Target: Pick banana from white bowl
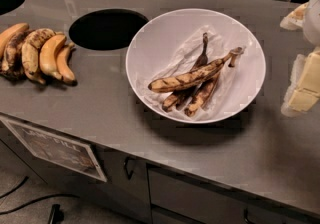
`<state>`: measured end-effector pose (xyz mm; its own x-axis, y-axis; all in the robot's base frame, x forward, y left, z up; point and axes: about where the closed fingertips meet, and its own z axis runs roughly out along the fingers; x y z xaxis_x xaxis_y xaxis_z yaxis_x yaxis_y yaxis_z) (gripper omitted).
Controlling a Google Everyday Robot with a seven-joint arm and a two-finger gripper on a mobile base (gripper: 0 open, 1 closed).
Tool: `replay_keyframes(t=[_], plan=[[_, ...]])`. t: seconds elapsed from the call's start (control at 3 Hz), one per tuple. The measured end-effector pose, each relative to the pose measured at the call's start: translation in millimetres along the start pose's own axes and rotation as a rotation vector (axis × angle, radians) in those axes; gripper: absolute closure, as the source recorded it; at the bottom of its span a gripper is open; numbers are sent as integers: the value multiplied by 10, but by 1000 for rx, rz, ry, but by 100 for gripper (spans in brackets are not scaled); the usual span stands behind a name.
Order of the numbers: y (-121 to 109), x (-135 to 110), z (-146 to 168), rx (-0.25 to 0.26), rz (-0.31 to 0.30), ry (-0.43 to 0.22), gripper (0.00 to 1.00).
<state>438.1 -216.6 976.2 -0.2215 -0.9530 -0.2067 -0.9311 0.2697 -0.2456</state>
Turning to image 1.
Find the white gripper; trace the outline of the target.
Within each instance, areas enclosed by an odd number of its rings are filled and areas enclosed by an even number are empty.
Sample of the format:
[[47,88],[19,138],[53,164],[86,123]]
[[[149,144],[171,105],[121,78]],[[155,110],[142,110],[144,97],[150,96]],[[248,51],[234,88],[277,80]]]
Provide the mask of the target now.
[[[304,37],[314,46],[320,45],[320,0],[309,0],[299,5],[281,22],[286,30],[303,27]],[[320,100],[320,48],[307,56],[298,54],[291,71],[290,86],[284,96],[281,113],[296,117],[307,113]]]

